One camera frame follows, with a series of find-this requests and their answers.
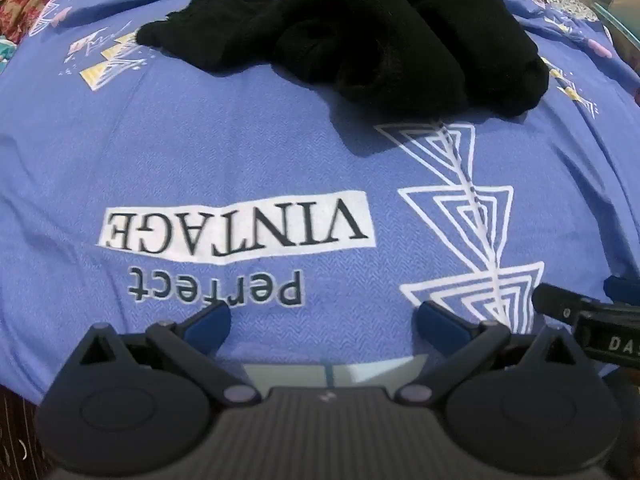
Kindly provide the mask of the black pants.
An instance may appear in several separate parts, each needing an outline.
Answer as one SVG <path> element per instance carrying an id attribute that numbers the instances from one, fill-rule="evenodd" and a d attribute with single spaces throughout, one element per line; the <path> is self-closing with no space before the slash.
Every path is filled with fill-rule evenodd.
<path id="1" fill-rule="evenodd" d="M 511 118 L 549 84 L 503 0 L 191 0 L 136 39 L 214 74 L 268 63 L 388 118 Z"/>

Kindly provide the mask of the blue printed bedsheet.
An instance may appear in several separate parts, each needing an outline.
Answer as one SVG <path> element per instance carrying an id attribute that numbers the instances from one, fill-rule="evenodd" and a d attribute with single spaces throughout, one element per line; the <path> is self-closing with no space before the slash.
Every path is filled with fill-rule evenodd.
<path id="1" fill-rule="evenodd" d="M 396 387 L 433 299 L 517 333 L 542 282 L 639 274 L 639 78 L 599 25 L 506 0 L 550 70 L 527 115 L 386 122 L 268 65 L 138 46 L 189 0 L 52 0 L 1 76 L 1 382 L 38 401 L 88 328 L 217 300 L 260 388 Z"/>

